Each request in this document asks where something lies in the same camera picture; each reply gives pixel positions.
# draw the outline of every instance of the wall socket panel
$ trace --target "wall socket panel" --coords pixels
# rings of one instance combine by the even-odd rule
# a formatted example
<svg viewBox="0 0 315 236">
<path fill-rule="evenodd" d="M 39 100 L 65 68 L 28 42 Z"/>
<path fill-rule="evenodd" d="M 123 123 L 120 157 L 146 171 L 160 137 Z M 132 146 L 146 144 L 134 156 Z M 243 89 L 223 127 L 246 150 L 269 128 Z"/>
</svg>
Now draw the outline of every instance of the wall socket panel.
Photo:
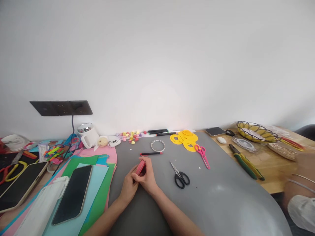
<svg viewBox="0 0 315 236">
<path fill-rule="evenodd" d="M 88 101 L 30 101 L 42 116 L 92 115 Z"/>
</svg>

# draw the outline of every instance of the person's right hand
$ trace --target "person's right hand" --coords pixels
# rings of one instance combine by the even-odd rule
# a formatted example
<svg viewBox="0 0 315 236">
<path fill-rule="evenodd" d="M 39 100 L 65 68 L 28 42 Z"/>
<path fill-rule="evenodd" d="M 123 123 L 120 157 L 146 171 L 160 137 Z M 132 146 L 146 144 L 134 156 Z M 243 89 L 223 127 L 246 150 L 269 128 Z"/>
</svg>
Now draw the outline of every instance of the person's right hand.
<svg viewBox="0 0 315 236">
<path fill-rule="evenodd" d="M 152 168 L 152 163 L 151 159 L 145 156 L 139 157 L 139 160 L 144 160 L 145 161 L 145 167 L 146 167 L 146 173 L 144 176 L 139 176 L 136 173 L 132 173 L 131 177 L 139 182 L 142 187 L 150 194 L 154 194 L 156 191 L 159 190 L 159 187 L 157 183 L 155 182 L 154 178 L 154 173 L 153 173 L 153 168 Z"/>
</svg>

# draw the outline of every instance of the hand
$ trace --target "hand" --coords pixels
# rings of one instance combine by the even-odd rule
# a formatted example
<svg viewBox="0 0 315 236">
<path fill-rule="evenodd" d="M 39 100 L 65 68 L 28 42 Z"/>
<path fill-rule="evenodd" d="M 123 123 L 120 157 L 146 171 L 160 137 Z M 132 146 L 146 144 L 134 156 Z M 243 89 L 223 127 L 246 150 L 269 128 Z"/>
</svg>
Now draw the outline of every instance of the hand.
<svg viewBox="0 0 315 236">
<path fill-rule="evenodd" d="M 156 193 L 156 191 L 159 190 L 159 187 L 158 187 L 157 183 L 155 182 L 151 159 L 148 157 L 141 156 L 141 157 L 139 157 L 139 160 L 145 161 L 146 173 L 144 176 L 138 176 L 136 173 L 132 173 L 131 177 L 135 181 L 139 182 L 142 185 L 142 187 L 150 195 L 152 195 L 152 194 Z"/>
<path fill-rule="evenodd" d="M 122 185 L 121 193 L 118 197 L 118 200 L 125 204 L 126 206 L 134 198 L 136 191 L 138 189 L 139 183 L 138 182 L 133 183 L 133 178 L 131 177 L 131 174 L 136 171 L 137 167 L 138 165 L 134 166 L 126 175 L 124 183 Z"/>
</svg>

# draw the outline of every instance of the wrist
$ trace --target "wrist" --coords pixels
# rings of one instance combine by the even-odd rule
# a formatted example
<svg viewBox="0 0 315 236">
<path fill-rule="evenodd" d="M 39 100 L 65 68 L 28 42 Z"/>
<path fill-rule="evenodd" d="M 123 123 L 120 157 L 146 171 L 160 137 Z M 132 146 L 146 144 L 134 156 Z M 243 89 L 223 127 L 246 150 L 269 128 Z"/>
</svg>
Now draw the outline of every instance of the wrist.
<svg viewBox="0 0 315 236">
<path fill-rule="evenodd" d="M 121 208 L 122 210 L 124 210 L 128 205 L 129 205 L 129 202 L 127 202 L 126 200 L 123 200 L 121 196 L 119 196 L 115 201 L 114 203 L 119 207 Z"/>
<path fill-rule="evenodd" d="M 152 189 L 152 191 L 150 191 L 149 193 L 153 198 L 158 197 L 159 195 L 163 194 L 163 191 L 156 186 L 154 189 Z"/>
</svg>

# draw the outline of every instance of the green pliers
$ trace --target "green pliers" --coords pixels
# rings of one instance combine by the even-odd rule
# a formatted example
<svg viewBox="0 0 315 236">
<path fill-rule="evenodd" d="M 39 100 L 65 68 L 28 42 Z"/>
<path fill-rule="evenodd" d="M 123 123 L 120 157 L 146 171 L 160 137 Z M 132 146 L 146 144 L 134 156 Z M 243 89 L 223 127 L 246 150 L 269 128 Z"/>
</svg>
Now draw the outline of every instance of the green pliers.
<svg viewBox="0 0 315 236">
<path fill-rule="evenodd" d="M 258 178 L 262 181 L 265 180 L 259 170 L 257 170 L 256 167 L 243 154 L 241 154 L 232 144 L 229 144 L 229 147 L 232 150 L 234 157 L 250 177 L 253 179 Z"/>
</svg>

